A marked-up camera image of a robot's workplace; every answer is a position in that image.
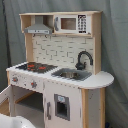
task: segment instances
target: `knob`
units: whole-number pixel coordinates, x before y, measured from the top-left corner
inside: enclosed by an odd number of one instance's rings
[[[13,80],[14,82],[17,82],[18,81],[18,78],[17,77],[13,77]]]
[[[31,83],[31,86],[32,86],[32,88],[36,88],[36,86],[37,86],[36,82],[33,81],[33,82]]]

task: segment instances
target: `sink basin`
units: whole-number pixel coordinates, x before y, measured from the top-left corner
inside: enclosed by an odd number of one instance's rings
[[[92,75],[91,72],[69,69],[69,68],[62,68],[52,73],[52,76],[54,77],[76,80],[76,81],[83,81],[91,75]]]

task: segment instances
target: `white tile backsplash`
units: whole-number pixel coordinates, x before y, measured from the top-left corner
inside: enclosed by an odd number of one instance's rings
[[[86,50],[93,56],[93,39],[56,35],[34,35],[32,41],[34,61],[39,63],[75,68],[78,54],[81,51]],[[82,55],[81,62],[86,62],[86,70],[93,70],[86,55]]]

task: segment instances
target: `handle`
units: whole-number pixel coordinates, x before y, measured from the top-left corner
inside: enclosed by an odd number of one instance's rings
[[[47,117],[48,120],[51,120],[51,115],[49,114],[50,102],[47,103]]]
[[[57,27],[57,22],[58,22],[58,17],[56,17],[56,18],[54,19],[54,27],[55,27],[55,30],[56,30],[56,31],[59,31],[59,29],[58,29],[58,27]]]

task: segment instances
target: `gray curtain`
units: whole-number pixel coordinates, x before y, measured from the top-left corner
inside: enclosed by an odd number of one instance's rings
[[[8,67],[7,47],[6,47],[6,29],[3,14],[3,4],[0,1],[0,92],[7,87],[7,73]]]
[[[128,0],[5,0],[12,65],[25,61],[19,13],[103,11],[102,70],[115,77],[106,88],[106,121],[128,128]]]

